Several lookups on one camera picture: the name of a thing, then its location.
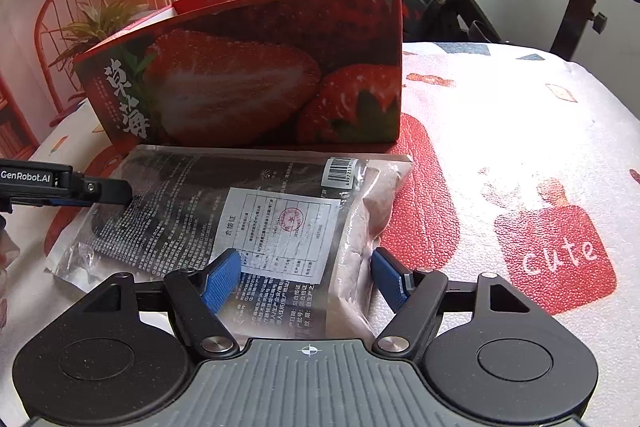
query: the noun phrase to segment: bookshelf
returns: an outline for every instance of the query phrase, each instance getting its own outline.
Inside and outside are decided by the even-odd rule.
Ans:
[[[27,160],[37,147],[36,137],[0,74],[0,156]]]

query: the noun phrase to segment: plastic packaging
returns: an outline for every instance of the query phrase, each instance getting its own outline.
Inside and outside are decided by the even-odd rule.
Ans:
[[[401,155],[139,146],[113,174],[132,203],[78,216],[49,266],[89,291],[117,271],[148,281],[200,269],[234,247],[243,273],[218,317],[241,344],[370,342],[369,257],[411,166]]]

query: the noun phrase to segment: white label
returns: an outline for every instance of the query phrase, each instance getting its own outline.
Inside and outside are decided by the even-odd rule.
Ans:
[[[243,272],[318,284],[339,208],[340,200],[232,187],[213,252],[236,248]]]
[[[322,187],[353,188],[356,158],[329,158],[322,174]]]

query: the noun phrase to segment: wooden chair in mural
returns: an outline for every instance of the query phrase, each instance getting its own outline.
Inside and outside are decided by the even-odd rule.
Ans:
[[[98,7],[114,1],[117,0],[46,0],[40,9],[34,30],[35,48],[51,99],[58,112],[50,122],[50,126],[56,126],[76,110],[79,101],[84,98],[78,76],[72,69],[72,62],[69,60],[53,64],[70,45],[70,42],[63,38],[60,28],[71,22],[84,20],[84,14],[80,9],[83,4]],[[174,0],[131,1],[136,4],[145,4],[149,11],[153,11],[167,6]]]

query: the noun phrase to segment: barcode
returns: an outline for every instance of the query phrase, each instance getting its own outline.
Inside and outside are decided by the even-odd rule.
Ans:
[[[355,158],[329,158],[322,174],[322,186],[353,188],[353,174],[358,160]]]

